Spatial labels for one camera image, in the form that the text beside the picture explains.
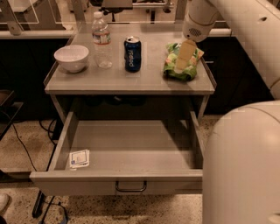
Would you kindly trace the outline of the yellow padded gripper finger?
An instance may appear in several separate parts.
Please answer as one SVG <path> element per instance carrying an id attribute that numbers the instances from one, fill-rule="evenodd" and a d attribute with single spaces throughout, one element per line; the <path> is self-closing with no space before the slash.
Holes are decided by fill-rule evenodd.
<path id="1" fill-rule="evenodd" d="M 196 48 L 197 46 L 195 42 L 190 39 L 187 39 L 181 43 L 175 64 L 175 71 L 177 73 L 181 73 L 187 67 Z"/>

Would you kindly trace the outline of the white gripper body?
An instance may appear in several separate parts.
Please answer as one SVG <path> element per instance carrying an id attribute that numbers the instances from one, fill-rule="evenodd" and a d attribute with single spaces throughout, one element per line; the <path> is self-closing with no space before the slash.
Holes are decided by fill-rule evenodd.
<path id="1" fill-rule="evenodd" d="M 187 13 L 182 26 L 182 32 L 186 39 L 191 39 L 192 41 L 199 43 L 208 37 L 214 24 L 214 20 L 206 24 L 193 20 L 191 15 Z"/>

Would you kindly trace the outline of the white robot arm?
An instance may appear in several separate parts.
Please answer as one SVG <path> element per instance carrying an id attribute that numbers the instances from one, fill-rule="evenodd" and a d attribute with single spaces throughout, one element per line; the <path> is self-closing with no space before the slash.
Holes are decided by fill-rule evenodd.
<path id="1" fill-rule="evenodd" d="M 279 224 L 280 18 L 270 0 L 186 0 L 183 33 L 204 40 L 223 17 L 274 99 L 225 114 L 204 151 L 203 224 Z"/>

